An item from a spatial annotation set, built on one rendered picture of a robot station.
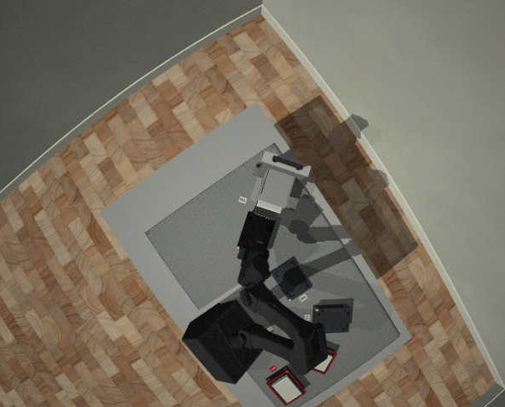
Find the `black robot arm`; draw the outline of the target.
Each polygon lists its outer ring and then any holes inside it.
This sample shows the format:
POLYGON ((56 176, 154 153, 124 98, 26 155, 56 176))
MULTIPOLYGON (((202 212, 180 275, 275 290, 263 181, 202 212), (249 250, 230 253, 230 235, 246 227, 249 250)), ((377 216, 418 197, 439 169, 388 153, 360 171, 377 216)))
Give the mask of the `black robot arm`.
POLYGON ((265 246, 264 241, 257 239, 244 252, 241 266, 251 262, 242 266, 238 276, 238 283, 246 287, 240 291, 241 301, 254 314, 258 312, 272 321, 290 339, 269 332, 258 323, 240 330, 232 315, 217 326, 242 367, 255 359, 252 349, 258 348, 287 360, 297 374, 304 376, 328 358, 325 327, 293 313, 264 285, 271 276, 269 262, 264 258, 265 246))

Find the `white well plate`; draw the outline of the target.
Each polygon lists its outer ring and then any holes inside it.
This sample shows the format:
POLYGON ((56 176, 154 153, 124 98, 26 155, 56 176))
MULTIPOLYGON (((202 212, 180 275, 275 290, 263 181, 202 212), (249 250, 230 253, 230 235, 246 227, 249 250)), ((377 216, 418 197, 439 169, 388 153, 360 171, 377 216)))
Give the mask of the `white well plate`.
POLYGON ((288 375, 283 376, 271 385, 287 403, 302 394, 288 375))
POLYGON ((268 210, 274 211, 276 213, 280 213, 280 211, 281 211, 281 207, 273 205, 271 203, 266 203, 266 202, 261 201, 261 200, 258 200, 257 206, 261 207, 261 208, 264 208, 264 209, 268 209, 268 210))
POLYGON ((320 371, 325 371, 325 369, 326 369, 327 365, 330 363, 331 359, 332 359, 332 355, 328 354, 328 358, 314 368, 318 369, 320 371))

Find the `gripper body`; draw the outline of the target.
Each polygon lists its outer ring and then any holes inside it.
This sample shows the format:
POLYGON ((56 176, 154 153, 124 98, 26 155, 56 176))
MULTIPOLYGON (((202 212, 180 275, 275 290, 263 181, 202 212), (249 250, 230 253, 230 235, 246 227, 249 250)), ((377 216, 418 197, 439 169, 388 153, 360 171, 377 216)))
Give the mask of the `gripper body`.
MULTIPOLYGON (((245 248, 245 247, 243 247, 243 245, 241 245, 241 248, 240 248, 239 254, 237 255, 237 258, 238 259, 242 259, 245 250, 246 249, 250 250, 251 246, 252 245, 249 245, 249 248, 245 248)), ((269 258, 269 250, 265 249, 265 251, 264 251, 264 257, 268 260, 268 258, 269 258)))

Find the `grey tower with black slots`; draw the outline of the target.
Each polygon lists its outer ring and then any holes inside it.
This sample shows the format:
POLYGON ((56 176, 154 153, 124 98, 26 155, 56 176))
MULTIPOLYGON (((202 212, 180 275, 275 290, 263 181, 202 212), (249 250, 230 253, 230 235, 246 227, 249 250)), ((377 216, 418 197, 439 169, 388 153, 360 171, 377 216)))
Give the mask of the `grey tower with black slots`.
POLYGON ((263 162, 250 200, 253 202, 261 200, 285 209, 288 206, 293 183, 305 177, 263 162))

